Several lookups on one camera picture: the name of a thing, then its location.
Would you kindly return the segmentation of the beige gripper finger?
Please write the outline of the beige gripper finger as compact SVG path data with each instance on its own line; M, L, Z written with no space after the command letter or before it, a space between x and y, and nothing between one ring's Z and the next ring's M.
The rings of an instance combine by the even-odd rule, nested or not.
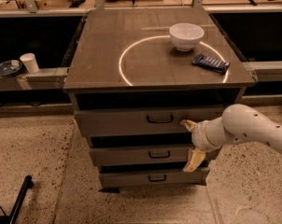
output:
M183 119L179 122L179 124L181 126L184 126L189 132L192 132L198 126L197 122L194 122L189 119Z
M188 160L183 168L185 173L194 172L205 159L206 153L199 148L189 149Z

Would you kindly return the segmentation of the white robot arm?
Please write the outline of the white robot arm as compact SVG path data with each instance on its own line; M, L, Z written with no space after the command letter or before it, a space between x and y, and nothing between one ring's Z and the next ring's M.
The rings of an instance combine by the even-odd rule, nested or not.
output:
M185 173L194 172L207 152L229 144L259 142L282 154L282 125L247 105L230 105L216 119L201 122L183 119L180 124L191 132L194 144L183 168Z

